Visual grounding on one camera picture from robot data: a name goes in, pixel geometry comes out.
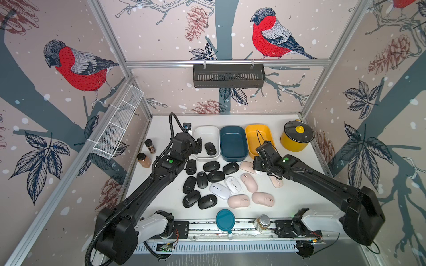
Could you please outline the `white mouse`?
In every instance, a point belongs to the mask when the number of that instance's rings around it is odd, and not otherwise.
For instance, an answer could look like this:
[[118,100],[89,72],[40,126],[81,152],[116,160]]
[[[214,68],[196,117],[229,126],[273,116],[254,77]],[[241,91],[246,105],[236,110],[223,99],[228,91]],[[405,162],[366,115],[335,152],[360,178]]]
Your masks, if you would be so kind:
[[225,184],[233,194],[238,194],[242,190],[240,183],[235,177],[229,176],[225,178]]
[[231,192],[230,190],[219,184],[219,183],[213,183],[210,185],[209,187],[210,192],[212,192],[214,195],[220,197],[223,200],[228,200],[229,197],[231,196]]

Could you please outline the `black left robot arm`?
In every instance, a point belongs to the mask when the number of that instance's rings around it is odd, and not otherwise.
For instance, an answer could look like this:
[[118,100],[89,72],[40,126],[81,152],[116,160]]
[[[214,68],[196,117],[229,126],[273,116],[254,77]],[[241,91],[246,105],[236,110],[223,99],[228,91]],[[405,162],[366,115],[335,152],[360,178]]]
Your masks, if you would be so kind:
[[140,242],[160,234],[160,231],[146,229],[148,235],[144,237],[142,231],[136,230],[136,225],[157,195],[183,171],[189,157],[201,152],[201,140],[195,139],[183,124],[179,127],[180,133],[170,132],[170,142],[152,163],[148,178],[123,202],[112,209],[104,208],[98,214],[94,235],[84,257],[86,266],[92,265],[93,249],[108,257],[106,266],[113,262],[122,265]]

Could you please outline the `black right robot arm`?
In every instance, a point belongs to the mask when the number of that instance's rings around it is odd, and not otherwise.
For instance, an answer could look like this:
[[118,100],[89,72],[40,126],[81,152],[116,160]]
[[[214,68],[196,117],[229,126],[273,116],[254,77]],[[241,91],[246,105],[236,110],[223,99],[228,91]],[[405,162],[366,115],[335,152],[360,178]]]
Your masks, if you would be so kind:
[[300,183],[328,199],[344,213],[338,222],[351,239],[364,246],[374,242],[386,218],[376,194],[370,188],[343,184],[310,168],[293,155],[282,157],[270,141],[264,141],[256,152],[256,171]]

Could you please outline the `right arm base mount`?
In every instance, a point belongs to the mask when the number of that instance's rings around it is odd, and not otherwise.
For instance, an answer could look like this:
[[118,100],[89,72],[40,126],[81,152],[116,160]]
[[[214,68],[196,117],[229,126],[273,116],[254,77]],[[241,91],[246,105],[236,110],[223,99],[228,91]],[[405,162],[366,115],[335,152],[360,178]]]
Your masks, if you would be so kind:
[[302,216],[309,208],[302,208],[292,217],[286,219],[277,219],[274,221],[276,229],[274,234],[279,238],[322,238],[321,231],[312,231],[302,222]]

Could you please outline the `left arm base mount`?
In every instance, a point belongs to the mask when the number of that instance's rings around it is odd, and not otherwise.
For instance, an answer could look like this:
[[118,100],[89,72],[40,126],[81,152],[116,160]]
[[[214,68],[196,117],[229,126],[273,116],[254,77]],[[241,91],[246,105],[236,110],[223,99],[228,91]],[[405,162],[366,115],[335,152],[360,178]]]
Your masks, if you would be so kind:
[[174,229],[179,233],[179,239],[188,239],[189,221],[174,221]]

